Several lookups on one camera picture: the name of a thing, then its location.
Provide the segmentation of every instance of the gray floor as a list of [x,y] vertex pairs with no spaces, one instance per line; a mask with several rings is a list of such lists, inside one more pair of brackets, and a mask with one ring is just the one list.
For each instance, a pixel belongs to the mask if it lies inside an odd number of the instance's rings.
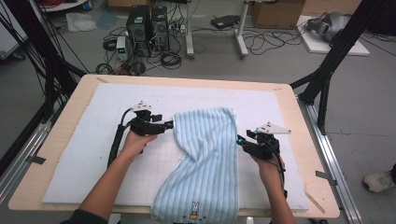
[[[210,27],[212,15],[219,15],[219,5],[209,6],[212,4],[209,2],[202,1],[195,12],[193,24]],[[221,12],[227,14],[231,10],[238,14],[239,4],[229,4],[227,10]],[[85,13],[79,8],[66,12],[71,11]],[[88,12],[95,21],[103,18],[103,13],[102,9]],[[64,20],[60,13],[53,17],[58,21]],[[104,61],[102,38],[109,31],[124,26],[125,20],[118,19],[115,23],[107,30],[64,34],[71,48],[90,71],[94,71],[96,65]],[[247,26],[251,26],[250,19],[247,19]],[[160,69],[152,69],[146,76],[291,83],[315,71],[325,57],[324,54],[308,53],[302,44],[270,50],[261,56],[250,54],[240,60],[231,33],[194,33],[193,38],[196,49],[194,60],[185,57],[183,48],[180,55],[184,58],[179,69],[165,70],[166,74]],[[394,42],[370,41],[396,54]],[[374,194],[361,184],[365,175],[387,171],[396,162],[396,121],[393,117],[396,109],[393,100],[396,95],[396,89],[393,88],[396,58],[362,39],[361,43],[370,51],[370,56],[347,56],[332,78],[326,129],[364,223],[396,223],[396,189]],[[64,48],[64,51],[70,63],[80,66],[70,50]],[[0,156],[3,156],[41,106],[43,97],[28,60],[0,62],[0,92]],[[0,205],[2,223],[57,223],[70,215],[64,212],[10,211],[7,202],[12,191]],[[347,223],[343,214],[329,221]],[[299,218],[299,223],[309,222]]]

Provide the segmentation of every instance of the towel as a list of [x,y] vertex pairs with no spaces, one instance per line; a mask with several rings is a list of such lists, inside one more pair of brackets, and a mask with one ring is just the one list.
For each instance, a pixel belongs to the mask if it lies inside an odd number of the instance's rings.
[[186,152],[166,179],[151,217],[176,223],[212,223],[238,215],[237,146],[229,108],[174,115],[175,138]]

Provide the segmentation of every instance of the cloth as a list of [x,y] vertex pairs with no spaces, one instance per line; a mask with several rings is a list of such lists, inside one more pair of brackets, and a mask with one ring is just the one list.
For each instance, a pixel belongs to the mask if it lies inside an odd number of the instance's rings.
[[92,16],[81,13],[66,14],[67,27],[69,32],[91,31],[96,29]]
[[151,217],[176,223],[230,221],[238,215],[237,147],[229,108],[174,115],[186,156],[159,190]]
[[90,212],[77,209],[70,219],[61,222],[61,224],[107,224],[107,220]]

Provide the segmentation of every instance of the hand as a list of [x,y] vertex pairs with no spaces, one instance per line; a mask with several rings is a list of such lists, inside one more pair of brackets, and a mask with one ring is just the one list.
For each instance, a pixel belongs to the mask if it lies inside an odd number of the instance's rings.
[[157,135],[140,136],[132,131],[129,131],[125,138],[125,143],[119,157],[125,157],[131,162],[143,150],[148,142],[157,138]]
[[[271,189],[282,190],[279,171],[277,170],[276,158],[272,158],[269,161],[259,159],[255,156],[251,156],[251,158],[259,165],[260,178],[262,179],[262,183],[264,184],[265,188],[267,190],[271,190]],[[279,158],[280,158],[280,162],[282,163],[282,167],[284,169],[285,162],[283,162],[281,157]]]

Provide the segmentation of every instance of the sneaker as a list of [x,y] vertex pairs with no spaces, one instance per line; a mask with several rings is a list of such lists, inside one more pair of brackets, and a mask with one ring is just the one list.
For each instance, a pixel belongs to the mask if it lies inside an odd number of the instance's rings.
[[393,182],[392,176],[390,176],[390,172],[367,175],[363,179],[363,185],[368,190],[375,193],[396,187],[395,183]]

